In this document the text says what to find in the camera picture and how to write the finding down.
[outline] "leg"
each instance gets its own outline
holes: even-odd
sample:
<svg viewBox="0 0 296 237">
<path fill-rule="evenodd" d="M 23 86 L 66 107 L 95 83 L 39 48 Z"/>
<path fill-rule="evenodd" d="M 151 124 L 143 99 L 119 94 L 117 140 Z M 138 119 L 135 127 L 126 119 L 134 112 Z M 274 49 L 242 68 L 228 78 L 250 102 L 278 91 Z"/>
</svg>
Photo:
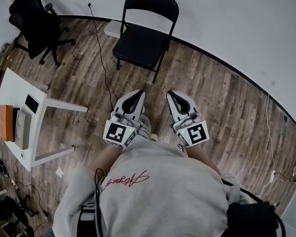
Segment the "leg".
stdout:
<svg viewBox="0 0 296 237">
<path fill-rule="evenodd" d="M 46 57 L 46 55 L 50 52 L 50 50 L 51 50 L 51 47 L 49 46 L 47 49 L 46 49 L 46 51 L 44 52 L 44 54 L 43 54 L 43 56 L 41 57 L 41 59 L 39 60 L 39 63 L 40 64 L 44 64 L 45 62 L 44 62 L 44 59 L 45 59 L 45 57 Z"/>
<path fill-rule="evenodd" d="M 43 83 L 40 83 L 38 81 L 34 81 L 34 80 L 31 80 L 31 79 L 28 79 L 26 77 L 22 77 L 25 81 L 27 81 L 28 83 L 30 83 L 31 85 L 35 86 L 36 88 L 39 88 L 39 89 L 48 89 L 49 86 L 48 85 L 45 85 Z"/>
<path fill-rule="evenodd" d="M 140 115 L 139 122 L 141 127 L 138 131 L 138 135 L 143 136 L 145 139 L 151 138 L 151 124 L 150 120 L 143 114 Z"/>
<path fill-rule="evenodd" d="M 71 45 L 74 45 L 75 40 L 74 39 L 59 40 L 59 41 L 57 41 L 56 45 L 63 45 L 66 43 L 71 43 Z"/>
<path fill-rule="evenodd" d="M 50 107 L 60 108 L 60 109 L 84 112 L 84 113 L 86 113 L 88 111 L 88 108 L 85 106 L 71 104 L 71 103 L 57 100 L 54 98 L 47 98 L 45 100 L 45 105 L 50 106 Z"/>
<path fill-rule="evenodd" d="M 54 160 L 58 157 L 64 156 L 64 155 L 69 154 L 73 151 L 74 151 L 74 147 L 69 146 L 69 147 L 66 147 L 63 149 L 58 149 L 56 151 L 53 151 L 53 152 L 50 152 L 50 153 L 47 153 L 47 154 L 44 154 L 41 156 L 37 156 L 37 157 L 35 157 L 35 160 L 32 163 L 32 167 L 41 165 L 41 164 L 43 164 L 47 161 L 50 161 L 50 160 Z"/>
<path fill-rule="evenodd" d="M 165 50 L 162 51 L 161 58 L 160 58 L 160 61 L 158 63 L 157 70 L 156 70 L 155 75 L 154 75 L 153 80 L 152 80 L 152 84 L 154 84 L 154 82 L 156 81 L 156 78 L 157 78 L 157 75 L 158 75 L 158 72 L 159 72 L 159 69 L 160 69 L 164 54 L 165 54 Z"/>
<path fill-rule="evenodd" d="M 52 48 L 51 48 L 51 51 L 52 51 L 52 53 L 53 53 L 53 57 L 54 57 L 54 62 L 55 62 L 55 64 L 56 64 L 56 66 L 60 66 L 60 63 L 57 61 L 57 55 L 56 55 L 56 46 L 53 46 Z"/>
</svg>

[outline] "black cable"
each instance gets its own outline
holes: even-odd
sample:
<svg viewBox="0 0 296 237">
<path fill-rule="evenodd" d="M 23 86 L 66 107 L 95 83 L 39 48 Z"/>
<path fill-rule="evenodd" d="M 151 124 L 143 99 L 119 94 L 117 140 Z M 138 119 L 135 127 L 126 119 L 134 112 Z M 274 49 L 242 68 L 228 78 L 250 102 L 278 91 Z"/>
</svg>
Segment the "black cable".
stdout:
<svg viewBox="0 0 296 237">
<path fill-rule="evenodd" d="M 93 15 L 92 9 L 91 9 L 91 4 L 89 3 L 88 6 L 90 8 L 91 15 L 94 18 L 94 15 Z M 102 49 L 101 49 L 101 45 L 100 45 L 100 41 L 99 41 L 97 25 L 95 24 L 95 21 L 94 20 L 93 20 L 93 23 L 94 23 L 94 28 L 95 28 L 95 35 L 97 36 L 97 40 L 98 40 L 98 44 L 99 44 L 101 63 L 102 63 L 102 66 L 103 66 L 103 69 L 104 69 L 104 72 L 105 72 L 105 76 L 104 76 L 104 78 L 105 78 L 105 85 L 107 86 L 108 91 L 109 91 L 109 94 L 110 94 L 110 104 L 111 104 L 111 112 L 112 112 L 114 110 L 114 108 L 113 108 L 112 99 L 111 99 L 112 98 L 111 91 L 110 91 L 110 88 L 109 88 L 109 86 L 107 84 L 107 71 L 106 71 L 106 69 L 104 67 L 103 60 L 102 60 Z"/>
<path fill-rule="evenodd" d="M 179 149 L 182 149 L 182 152 L 184 152 L 184 149 L 186 148 L 186 146 L 182 146 L 180 143 L 178 144 Z"/>
<path fill-rule="evenodd" d="M 275 218 L 277 219 L 278 223 L 280 224 L 281 230 L 282 230 L 282 237 L 286 237 L 286 230 L 285 226 L 283 224 L 283 221 L 281 218 L 275 213 Z"/>
<path fill-rule="evenodd" d="M 47 220 L 48 220 L 48 218 L 46 218 L 45 222 L 41 223 L 38 227 L 35 228 L 35 230 L 34 230 L 34 234 L 35 234 L 36 230 L 37 230 L 40 226 L 44 225 L 44 224 L 47 222 Z"/>
<path fill-rule="evenodd" d="M 39 193 L 38 189 L 35 187 L 35 185 L 33 185 L 33 184 L 25 185 L 25 184 L 22 184 L 21 182 L 16 182 L 15 184 L 21 184 L 21 185 L 23 185 L 24 187 L 32 186 L 32 187 L 34 187 L 34 189 L 35 189 L 35 190 L 37 191 L 37 193 L 38 193 L 38 197 L 39 197 L 38 205 L 40 206 L 41 210 L 43 211 L 43 214 L 45 215 L 46 220 L 45 220 L 45 222 L 41 223 L 38 227 L 36 227 L 36 229 L 34 230 L 34 233 L 35 233 L 35 231 L 36 231 L 40 226 L 44 225 L 44 224 L 47 222 L 47 220 L 48 220 L 48 213 L 47 213 L 47 212 L 41 207 L 41 205 L 40 205 L 40 193 Z"/>
<path fill-rule="evenodd" d="M 289 180 L 290 182 L 292 181 L 292 178 L 291 177 L 286 177 L 284 176 L 283 174 L 279 173 L 279 172 L 275 172 L 274 175 L 281 175 L 283 178 L 284 178 L 284 182 L 286 182 L 287 180 Z"/>
</svg>

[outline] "black office chair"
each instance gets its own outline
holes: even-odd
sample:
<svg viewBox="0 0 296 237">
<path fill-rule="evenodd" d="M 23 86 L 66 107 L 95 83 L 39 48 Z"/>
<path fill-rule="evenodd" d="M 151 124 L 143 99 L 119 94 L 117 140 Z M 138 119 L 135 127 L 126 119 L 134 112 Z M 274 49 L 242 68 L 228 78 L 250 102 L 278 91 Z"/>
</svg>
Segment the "black office chair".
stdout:
<svg viewBox="0 0 296 237">
<path fill-rule="evenodd" d="M 24 209 L 13 198 L 6 196 L 3 201 L 0 201 L 0 220 L 7 220 L 13 215 L 17 218 L 14 226 L 17 226 L 19 222 L 22 222 L 24 226 L 29 225 Z"/>
<path fill-rule="evenodd" d="M 172 21 L 169 34 L 165 34 L 147 27 L 127 24 L 125 14 L 127 9 L 139 9 L 155 12 Z M 179 15 L 179 7 L 175 0 L 126 0 L 124 5 L 120 39 L 113 49 L 117 58 L 117 70 L 119 60 L 127 61 L 155 72 L 152 83 L 156 80 L 164 54 L 169 47 L 171 35 Z"/>
<path fill-rule="evenodd" d="M 40 0 L 15 0 L 13 2 L 9 8 L 11 14 L 9 22 L 20 29 L 21 34 L 29 43 L 28 49 L 19 44 L 18 41 L 21 36 L 19 35 L 15 38 L 12 48 L 17 47 L 27 51 L 31 59 L 34 59 L 47 48 L 39 63 L 44 64 L 44 58 L 52 51 L 55 64 L 59 66 L 56 46 L 69 42 L 74 45 L 75 40 L 58 40 L 64 31 L 69 31 L 69 28 L 61 29 L 60 20 L 52 7 L 53 5 L 49 3 L 44 8 Z"/>
</svg>

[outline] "chair leg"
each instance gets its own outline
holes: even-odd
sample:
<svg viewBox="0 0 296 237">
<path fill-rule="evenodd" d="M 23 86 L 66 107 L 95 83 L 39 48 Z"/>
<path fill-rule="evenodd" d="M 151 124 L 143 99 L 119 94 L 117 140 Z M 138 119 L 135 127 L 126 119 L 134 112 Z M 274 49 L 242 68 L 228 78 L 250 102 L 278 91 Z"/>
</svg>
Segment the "chair leg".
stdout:
<svg viewBox="0 0 296 237">
<path fill-rule="evenodd" d="M 53 57 L 54 57 L 54 62 L 56 64 L 56 66 L 60 66 L 60 63 L 57 61 L 57 55 L 56 55 L 56 46 L 52 47 L 51 49 L 52 53 L 53 53 Z"/>
<path fill-rule="evenodd" d="M 63 44 L 70 43 L 70 42 L 71 42 L 71 45 L 75 45 L 74 39 L 59 40 L 59 41 L 57 41 L 56 45 L 63 45 Z"/>
<path fill-rule="evenodd" d="M 61 31 L 60 31 L 60 33 L 59 33 L 59 36 L 61 36 L 61 34 L 63 34 L 65 30 L 66 30 L 66 28 L 61 29 Z"/>
<path fill-rule="evenodd" d="M 51 50 L 51 47 L 49 46 L 47 49 L 46 49 L 46 51 L 44 52 L 44 54 L 43 54 L 43 56 L 41 57 L 41 59 L 39 60 L 39 63 L 40 64 L 44 64 L 45 62 L 44 62 L 44 59 L 45 59 L 45 57 L 46 57 L 46 55 L 50 52 L 50 50 Z"/>
<path fill-rule="evenodd" d="M 165 54 L 166 50 L 163 50 L 162 51 L 162 55 L 161 55 L 161 58 L 160 58 L 160 61 L 158 63 L 158 67 L 157 67 L 157 70 L 155 72 L 155 75 L 153 77 L 153 80 L 152 80 L 152 84 L 154 84 L 154 82 L 156 81 L 156 78 L 157 78 L 157 74 L 159 72 L 159 69 L 160 69 L 160 66 L 161 66 L 161 63 L 162 63 L 162 60 L 163 60 L 163 57 L 164 57 L 164 54 Z"/>
<path fill-rule="evenodd" d="M 24 46 L 22 46 L 21 44 L 19 44 L 18 42 L 16 42 L 15 44 L 14 44 L 14 47 L 13 48 L 15 48 L 15 47 L 17 47 L 17 48 L 19 48 L 19 49 L 22 49 L 22 50 L 24 50 L 24 51 L 29 51 L 26 47 L 24 47 Z"/>
</svg>

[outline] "power cord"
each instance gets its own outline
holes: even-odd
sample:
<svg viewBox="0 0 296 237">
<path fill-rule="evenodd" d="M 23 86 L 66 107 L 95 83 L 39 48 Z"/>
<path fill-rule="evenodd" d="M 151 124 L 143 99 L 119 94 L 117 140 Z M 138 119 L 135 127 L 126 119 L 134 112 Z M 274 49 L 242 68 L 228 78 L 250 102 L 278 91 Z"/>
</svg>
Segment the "power cord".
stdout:
<svg viewBox="0 0 296 237">
<path fill-rule="evenodd" d="M 15 167 L 16 167 L 16 172 L 14 172 L 14 177 L 15 177 L 15 188 L 16 188 L 16 185 L 17 184 L 21 184 L 22 186 L 24 186 L 24 187 L 29 187 L 29 186 L 32 186 L 36 191 L 37 191 L 37 193 L 38 193 L 38 197 L 39 197 L 39 200 L 38 200 L 38 205 L 39 205 L 39 207 L 41 208 L 41 210 L 42 210 L 42 212 L 43 212 L 43 214 L 45 215 L 45 217 L 46 217 L 46 220 L 45 220 L 45 222 L 42 222 L 41 224 L 39 224 L 39 226 L 37 226 L 36 228 L 35 228 L 35 230 L 34 230 L 34 233 L 35 233 L 35 231 L 40 227 L 40 226 L 42 226 L 42 225 L 44 225 L 46 222 L 47 222 L 47 220 L 48 220 L 48 213 L 43 209 L 43 207 L 41 207 L 41 205 L 40 205 L 40 193 L 39 193 L 39 191 L 38 191 L 38 189 L 35 187 L 35 185 L 33 185 L 33 184 L 28 184 L 28 185 L 25 185 L 25 184 L 23 184 L 23 183 L 21 183 L 21 182 L 18 182 L 18 177 L 17 177 L 17 173 L 19 172 L 19 168 L 18 168 L 18 166 L 16 165 L 16 163 L 17 163 L 17 160 L 18 159 L 16 159 L 16 161 L 15 161 Z"/>
<path fill-rule="evenodd" d="M 92 9 L 91 9 L 91 3 L 89 3 L 88 6 L 90 8 L 91 15 L 94 18 L 94 15 L 93 15 Z M 99 41 L 98 29 L 97 29 L 97 25 L 95 24 L 95 20 L 93 20 L 93 23 L 94 23 L 94 28 L 95 28 L 95 35 L 97 36 L 97 40 L 98 40 L 98 44 L 99 44 L 101 63 L 102 63 L 102 66 L 103 66 L 103 69 L 104 69 L 104 72 L 105 72 L 105 76 L 104 76 L 105 77 L 105 85 L 107 86 L 109 94 L 110 94 L 110 104 L 111 104 L 111 112 L 112 112 L 114 110 L 114 108 L 113 108 L 112 99 L 111 99 L 112 98 L 111 91 L 110 91 L 110 88 L 109 88 L 109 86 L 107 84 L 107 71 L 106 71 L 106 69 L 104 67 L 103 60 L 102 60 L 102 49 L 101 49 L 101 45 L 100 45 L 100 41 Z"/>
<path fill-rule="evenodd" d="M 268 110 L 267 110 L 267 109 L 268 109 L 268 103 L 269 103 L 269 100 L 270 100 L 270 94 L 267 95 L 267 104 L 266 104 L 266 125 L 267 125 L 267 130 L 268 130 L 268 136 L 269 136 L 269 138 L 270 138 L 270 142 L 271 142 L 272 160 L 273 160 L 273 170 L 272 170 L 273 176 L 271 175 L 271 177 L 270 177 L 270 181 L 262 187 L 262 191 L 261 191 L 261 193 L 260 193 L 260 196 L 262 195 L 262 193 L 263 193 L 263 191 L 264 191 L 264 188 L 273 182 L 273 180 L 274 180 L 274 176 L 275 176 L 275 174 L 276 174 L 276 172 L 275 172 L 275 160 L 274 160 L 273 143 L 272 143 L 272 138 L 271 138 L 270 126 L 269 126 L 269 124 L 268 124 Z"/>
<path fill-rule="evenodd" d="M 181 145 L 180 143 L 178 144 L 178 147 L 179 147 L 179 149 L 181 149 L 181 150 L 182 150 L 182 152 L 184 153 L 184 149 L 186 149 L 186 147 L 185 147 L 185 146 L 183 146 L 183 145 Z"/>
</svg>

